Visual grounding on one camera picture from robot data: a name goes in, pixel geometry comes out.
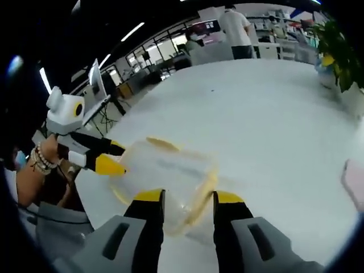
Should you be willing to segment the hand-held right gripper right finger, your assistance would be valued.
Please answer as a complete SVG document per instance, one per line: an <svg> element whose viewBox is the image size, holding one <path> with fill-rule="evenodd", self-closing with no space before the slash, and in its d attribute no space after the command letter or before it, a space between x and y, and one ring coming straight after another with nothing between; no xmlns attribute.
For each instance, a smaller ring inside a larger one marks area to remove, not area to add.
<svg viewBox="0 0 364 273"><path fill-rule="evenodd" d="M263 217L254 217L239 196L213 192L213 241L220 272L322 272L305 261L291 240Z"/></svg>

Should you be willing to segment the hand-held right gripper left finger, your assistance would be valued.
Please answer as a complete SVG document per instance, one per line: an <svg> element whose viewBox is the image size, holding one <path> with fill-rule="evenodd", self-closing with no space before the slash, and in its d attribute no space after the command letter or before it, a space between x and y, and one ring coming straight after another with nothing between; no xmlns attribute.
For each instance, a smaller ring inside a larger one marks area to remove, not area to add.
<svg viewBox="0 0 364 273"><path fill-rule="evenodd" d="M122 216L96 229L71 261L75 272L157 272L165 190L139 192Z"/></svg>

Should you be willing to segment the person's left hand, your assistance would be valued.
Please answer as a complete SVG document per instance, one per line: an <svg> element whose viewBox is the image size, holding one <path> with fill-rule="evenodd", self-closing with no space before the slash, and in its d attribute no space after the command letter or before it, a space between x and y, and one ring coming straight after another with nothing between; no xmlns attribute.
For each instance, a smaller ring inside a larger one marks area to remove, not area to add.
<svg viewBox="0 0 364 273"><path fill-rule="evenodd" d="M55 134L51 134L39 143L38 154L44 162L50 163L52 166L59 164L58 142Z"/></svg>

